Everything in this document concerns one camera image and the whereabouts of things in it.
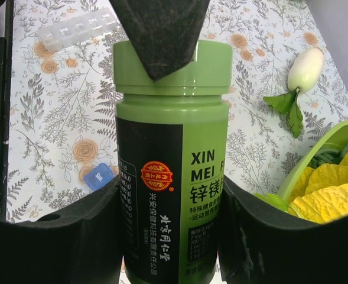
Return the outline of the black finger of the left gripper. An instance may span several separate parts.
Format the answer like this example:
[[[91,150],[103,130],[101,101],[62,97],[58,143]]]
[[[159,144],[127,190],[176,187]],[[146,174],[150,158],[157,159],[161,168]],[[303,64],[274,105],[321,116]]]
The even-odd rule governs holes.
[[[110,3],[154,82],[193,60],[208,0],[113,0]]]

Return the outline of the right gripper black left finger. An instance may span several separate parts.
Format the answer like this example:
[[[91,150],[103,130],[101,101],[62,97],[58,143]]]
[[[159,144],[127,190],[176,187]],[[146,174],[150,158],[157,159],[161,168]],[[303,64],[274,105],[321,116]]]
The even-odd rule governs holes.
[[[118,283],[119,178],[35,222],[0,220],[0,283]]]

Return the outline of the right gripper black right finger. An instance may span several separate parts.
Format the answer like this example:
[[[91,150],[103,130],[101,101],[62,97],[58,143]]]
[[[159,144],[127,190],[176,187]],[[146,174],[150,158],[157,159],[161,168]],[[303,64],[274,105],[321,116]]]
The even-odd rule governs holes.
[[[225,177],[218,228],[227,283],[348,283],[348,216],[302,220]]]

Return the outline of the blue weekly pill organizer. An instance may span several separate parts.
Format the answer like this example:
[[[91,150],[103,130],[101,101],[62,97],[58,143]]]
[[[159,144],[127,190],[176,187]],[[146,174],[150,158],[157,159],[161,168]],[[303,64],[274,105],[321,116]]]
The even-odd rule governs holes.
[[[110,167],[105,163],[101,163],[84,176],[84,181],[92,191],[97,191],[109,183],[114,177],[115,175]]]

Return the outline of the green pill bottle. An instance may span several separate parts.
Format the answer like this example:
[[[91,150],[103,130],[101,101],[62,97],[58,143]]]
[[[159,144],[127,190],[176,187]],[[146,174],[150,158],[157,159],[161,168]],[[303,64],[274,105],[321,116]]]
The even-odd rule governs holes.
[[[115,121],[126,276],[131,283],[209,283],[228,104],[222,95],[122,94]]]

